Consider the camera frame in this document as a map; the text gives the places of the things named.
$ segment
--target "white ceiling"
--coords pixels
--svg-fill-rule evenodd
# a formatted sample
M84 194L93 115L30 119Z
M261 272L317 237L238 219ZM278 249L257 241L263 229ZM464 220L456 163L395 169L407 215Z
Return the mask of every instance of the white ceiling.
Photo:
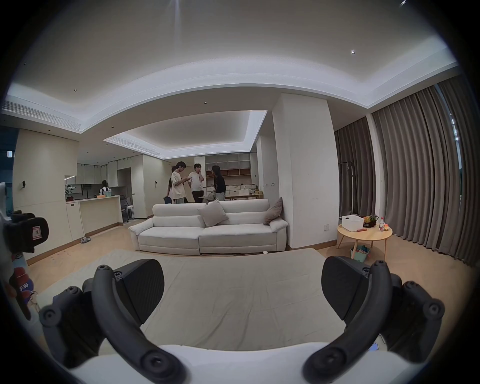
M242 142L250 111L229 111L157 121L126 133L160 148Z
M339 129L456 66L408 3L385 0L78 1L24 63L5 119L80 141L87 164L245 141L249 111L281 92L327 99Z

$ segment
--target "stool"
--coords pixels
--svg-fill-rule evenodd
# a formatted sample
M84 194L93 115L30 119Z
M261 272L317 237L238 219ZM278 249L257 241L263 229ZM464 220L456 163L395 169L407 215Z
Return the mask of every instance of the stool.
M127 217L131 216L132 220L135 220L135 215L133 214L133 205L127 206Z

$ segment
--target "curtain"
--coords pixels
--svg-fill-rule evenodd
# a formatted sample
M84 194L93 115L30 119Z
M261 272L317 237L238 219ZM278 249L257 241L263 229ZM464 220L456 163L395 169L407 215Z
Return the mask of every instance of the curtain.
M340 216L350 213L352 192L353 213L360 216L373 214L375 166L367 118L364 117L335 131L335 143L340 170ZM341 164L346 162L353 164L353 185L351 170L347 170L350 164Z
M445 105L432 86L372 115L384 159L385 221L404 239L450 249L460 184Z
M480 252L480 117L478 107L463 76L438 84L458 130L462 161L461 203L455 222L450 255L468 265L478 265Z

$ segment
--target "basket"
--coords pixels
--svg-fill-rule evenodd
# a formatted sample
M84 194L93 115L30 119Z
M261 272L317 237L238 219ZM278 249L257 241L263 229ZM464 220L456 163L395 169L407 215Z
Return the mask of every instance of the basket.
M365 262L365 259L367 258L367 256L370 254L370 251L371 249L366 247L367 248L367 253L360 253L360 252L355 252L355 255L353 255L353 259L361 262L361 263L364 263ZM350 248L350 258L352 257L352 253L353 253L353 247Z
M363 227L364 228L373 228L376 225L377 225L377 220L371 221L370 223L363 222Z

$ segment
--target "white sofa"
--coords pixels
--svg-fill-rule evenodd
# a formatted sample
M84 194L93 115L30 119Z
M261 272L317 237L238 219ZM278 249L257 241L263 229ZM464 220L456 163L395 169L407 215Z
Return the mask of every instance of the white sofa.
M208 228L198 211L204 203L155 204L153 217L129 228L133 246L138 251L178 255L285 250L287 222L278 217L263 225L267 199L220 204L228 220Z

